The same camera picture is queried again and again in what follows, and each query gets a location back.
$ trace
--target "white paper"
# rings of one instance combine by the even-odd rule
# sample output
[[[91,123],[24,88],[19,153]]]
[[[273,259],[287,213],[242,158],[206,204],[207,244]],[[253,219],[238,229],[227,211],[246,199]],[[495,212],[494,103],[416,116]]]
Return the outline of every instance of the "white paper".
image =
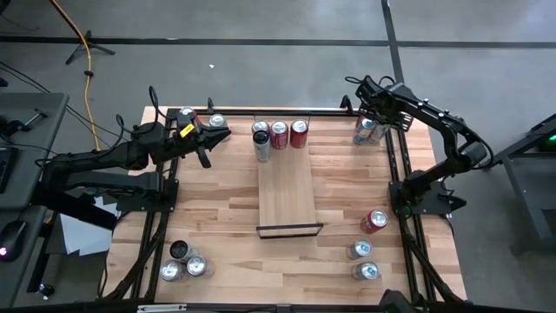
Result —
[[[116,215],[116,203],[104,205],[101,196],[95,198],[95,206]],[[79,250],[80,256],[106,251],[112,241],[112,231],[61,215],[63,239],[68,253]]]

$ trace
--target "silver soda can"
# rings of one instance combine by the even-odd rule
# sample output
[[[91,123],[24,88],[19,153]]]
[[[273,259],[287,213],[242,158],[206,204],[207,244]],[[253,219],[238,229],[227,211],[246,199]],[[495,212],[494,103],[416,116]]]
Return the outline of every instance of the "silver soda can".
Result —
[[[361,122],[355,128],[354,143],[364,144],[373,132],[375,122],[368,118],[361,119]]]
[[[208,124],[213,127],[228,127],[228,121],[222,114],[214,114],[213,116],[211,116],[208,120]],[[231,135],[227,135],[226,138],[222,140],[222,142],[227,142],[230,139],[230,136]]]
[[[270,159],[270,135],[265,130],[258,130],[253,134],[253,145],[255,155],[260,163],[268,162]]]
[[[215,274],[215,268],[206,257],[193,256],[188,261],[188,273],[192,277],[211,277]]]
[[[167,282],[177,282],[187,277],[186,264],[177,260],[168,260],[160,268],[160,277]]]
[[[352,260],[358,259],[360,257],[365,257],[371,254],[371,250],[373,246],[371,243],[366,239],[359,239],[354,244],[349,245],[347,247],[347,257]]]
[[[251,126],[251,133],[254,134],[258,130],[265,130],[267,133],[270,133],[270,126],[265,121],[254,122],[253,126]]]
[[[373,262],[364,262],[351,269],[351,276],[357,280],[373,280],[379,276],[379,267]]]
[[[170,246],[170,255],[176,260],[187,261],[192,256],[198,256],[199,250],[183,240],[178,240]]]
[[[390,125],[388,124],[380,124],[380,123],[375,123],[374,125],[374,129],[371,132],[371,135],[368,137],[368,141],[370,143],[379,143],[382,138],[384,138],[384,135],[386,135],[386,132],[390,129]]]

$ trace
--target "concrete floor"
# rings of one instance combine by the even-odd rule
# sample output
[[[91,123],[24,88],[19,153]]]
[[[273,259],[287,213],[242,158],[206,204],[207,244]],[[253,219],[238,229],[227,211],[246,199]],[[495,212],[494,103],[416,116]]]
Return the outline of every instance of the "concrete floor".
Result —
[[[385,40],[380,0],[108,0],[60,1],[82,30],[104,37]],[[556,41],[551,0],[390,1],[398,40]],[[36,36],[73,33],[47,2],[19,0],[5,16],[39,26]],[[0,30],[21,31],[0,20]],[[114,115],[138,123],[156,87],[161,103],[336,107],[354,86],[344,76],[393,75],[388,48],[308,46],[107,46],[94,53],[90,99],[97,123],[117,130]],[[86,57],[64,65],[73,44],[0,43],[0,60],[70,95],[84,113]],[[498,151],[554,113],[556,50],[400,49],[407,85],[420,97],[464,117]],[[10,77],[0,92],[34,91]],[[103,135],[110,142],[114,138]],[[437,159],[440,135],[431,131]],[[54,151],[93,148],[90,133],[66,116]],[[468,298],[479,304],[530,310],[556,308],[556,257],[515,257],[509,244],[522,232],[521,207],[505,171],[474,171],[448,179],[468,201],[453,215]],[[58,257],[45,281],[50,303],[92,300],[103,256]],[[77,279],[82,268],[89,277]],[[41,303],[20,295],[18,305]]]

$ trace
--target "wooden board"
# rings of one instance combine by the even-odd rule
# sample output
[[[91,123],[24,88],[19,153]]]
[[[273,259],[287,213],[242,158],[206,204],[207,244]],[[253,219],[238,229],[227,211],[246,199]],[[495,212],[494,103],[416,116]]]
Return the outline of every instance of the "wooden board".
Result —
[[[272,124],[276,117],[257,117]],[[296,119],[281,118],[289,126]],[[309,147],[272,150],[270,160],[259,163],[259,225],[315,224]],[[260,230],[262,236],[315,234],[317,227]]]
[[[143,122],[153,119],[154,111],[147,108]],[[169,245],[182,239],[211,258],[216,273],[210,279],[182,283],[159,279],[156,301],[376,304],[386,288],[409,296],[399,226],[387,200],[390,169],[384,142],[354,146],[355,119],[311,118],[308,149],[316,220],[325,226],[317,237],[261,240],[255,232],[259,192],[258,165],[251,143],[253,120],[228,120],[234,133],[229,142],[208,154],[212,169],[202,169],[196,156],[180,160],[180,193],[176,211],[170,216],[162,260],[169,259]],[[414,170],[435,164],[424,124],[414,121],[407,133],[407,145]],[[359,221],[371,209],[385,210],[390,221],[385,229],[365,236]],[[144,213],[130,213],[115,229],[105,293],[115,288],[136,260],[144,219]],[[453,291],[466,298],[450,228],[436,216],[424,216],[423,228],[432,264]],[[349,276],[357,262],[346,258],[345,249],[361,237],[374,246],[365,260],[376,262],[381,271],[372,282],[356,282]],[[419,265],[416,271],[424,293]],[[148,285],[149,273],[147,264],[141,294]]]

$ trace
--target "wooden table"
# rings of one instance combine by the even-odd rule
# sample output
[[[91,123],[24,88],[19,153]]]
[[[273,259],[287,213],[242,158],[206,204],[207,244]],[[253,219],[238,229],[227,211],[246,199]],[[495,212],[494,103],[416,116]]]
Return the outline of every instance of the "wooden table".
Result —
[[[153,119],[154,110],[146,108],[142,122]],[[210,258],[216,273],[211,278],[180,283],[159,279],[156,301],[377,304],[384,289],[400,290],[409,298],[399,226],[387,199],[391,177],[384,141],[376,146],[355,146],[355,118],[311,117],[308,145],[314,201],[317,221],[325,226],[315,237],[261,240],[255,232],[259,199],[250,130],[254,120],[228,118],[233,134],[208,154],[211,169],[202,169],[196,155],[179,161],[180,192],[176,210],[170,215],[162,261],[170,258],[169,245],[182,239]],[[425,124],[414,121],[407,145],[414,170],[435,164]],[[385,210],[390,221],[369,236],[360,231],[359,222],[371,209]],[[114,231],[105,293],[115,288],[136,260],[144,219],[144,213],[130,213]],[[432,264],[455,294],[466,298],[450,228],[437,216],[422,219]],[[358,261],[346,257],[346,247],[361,237],[370,239],[374,246],[364,260],[377,263],[381,272],[370,282],[351,278],[350,269]],[[415,268],[424,294],[422,270],[419,265]],[[141,295],[149,274],[150,264]]]

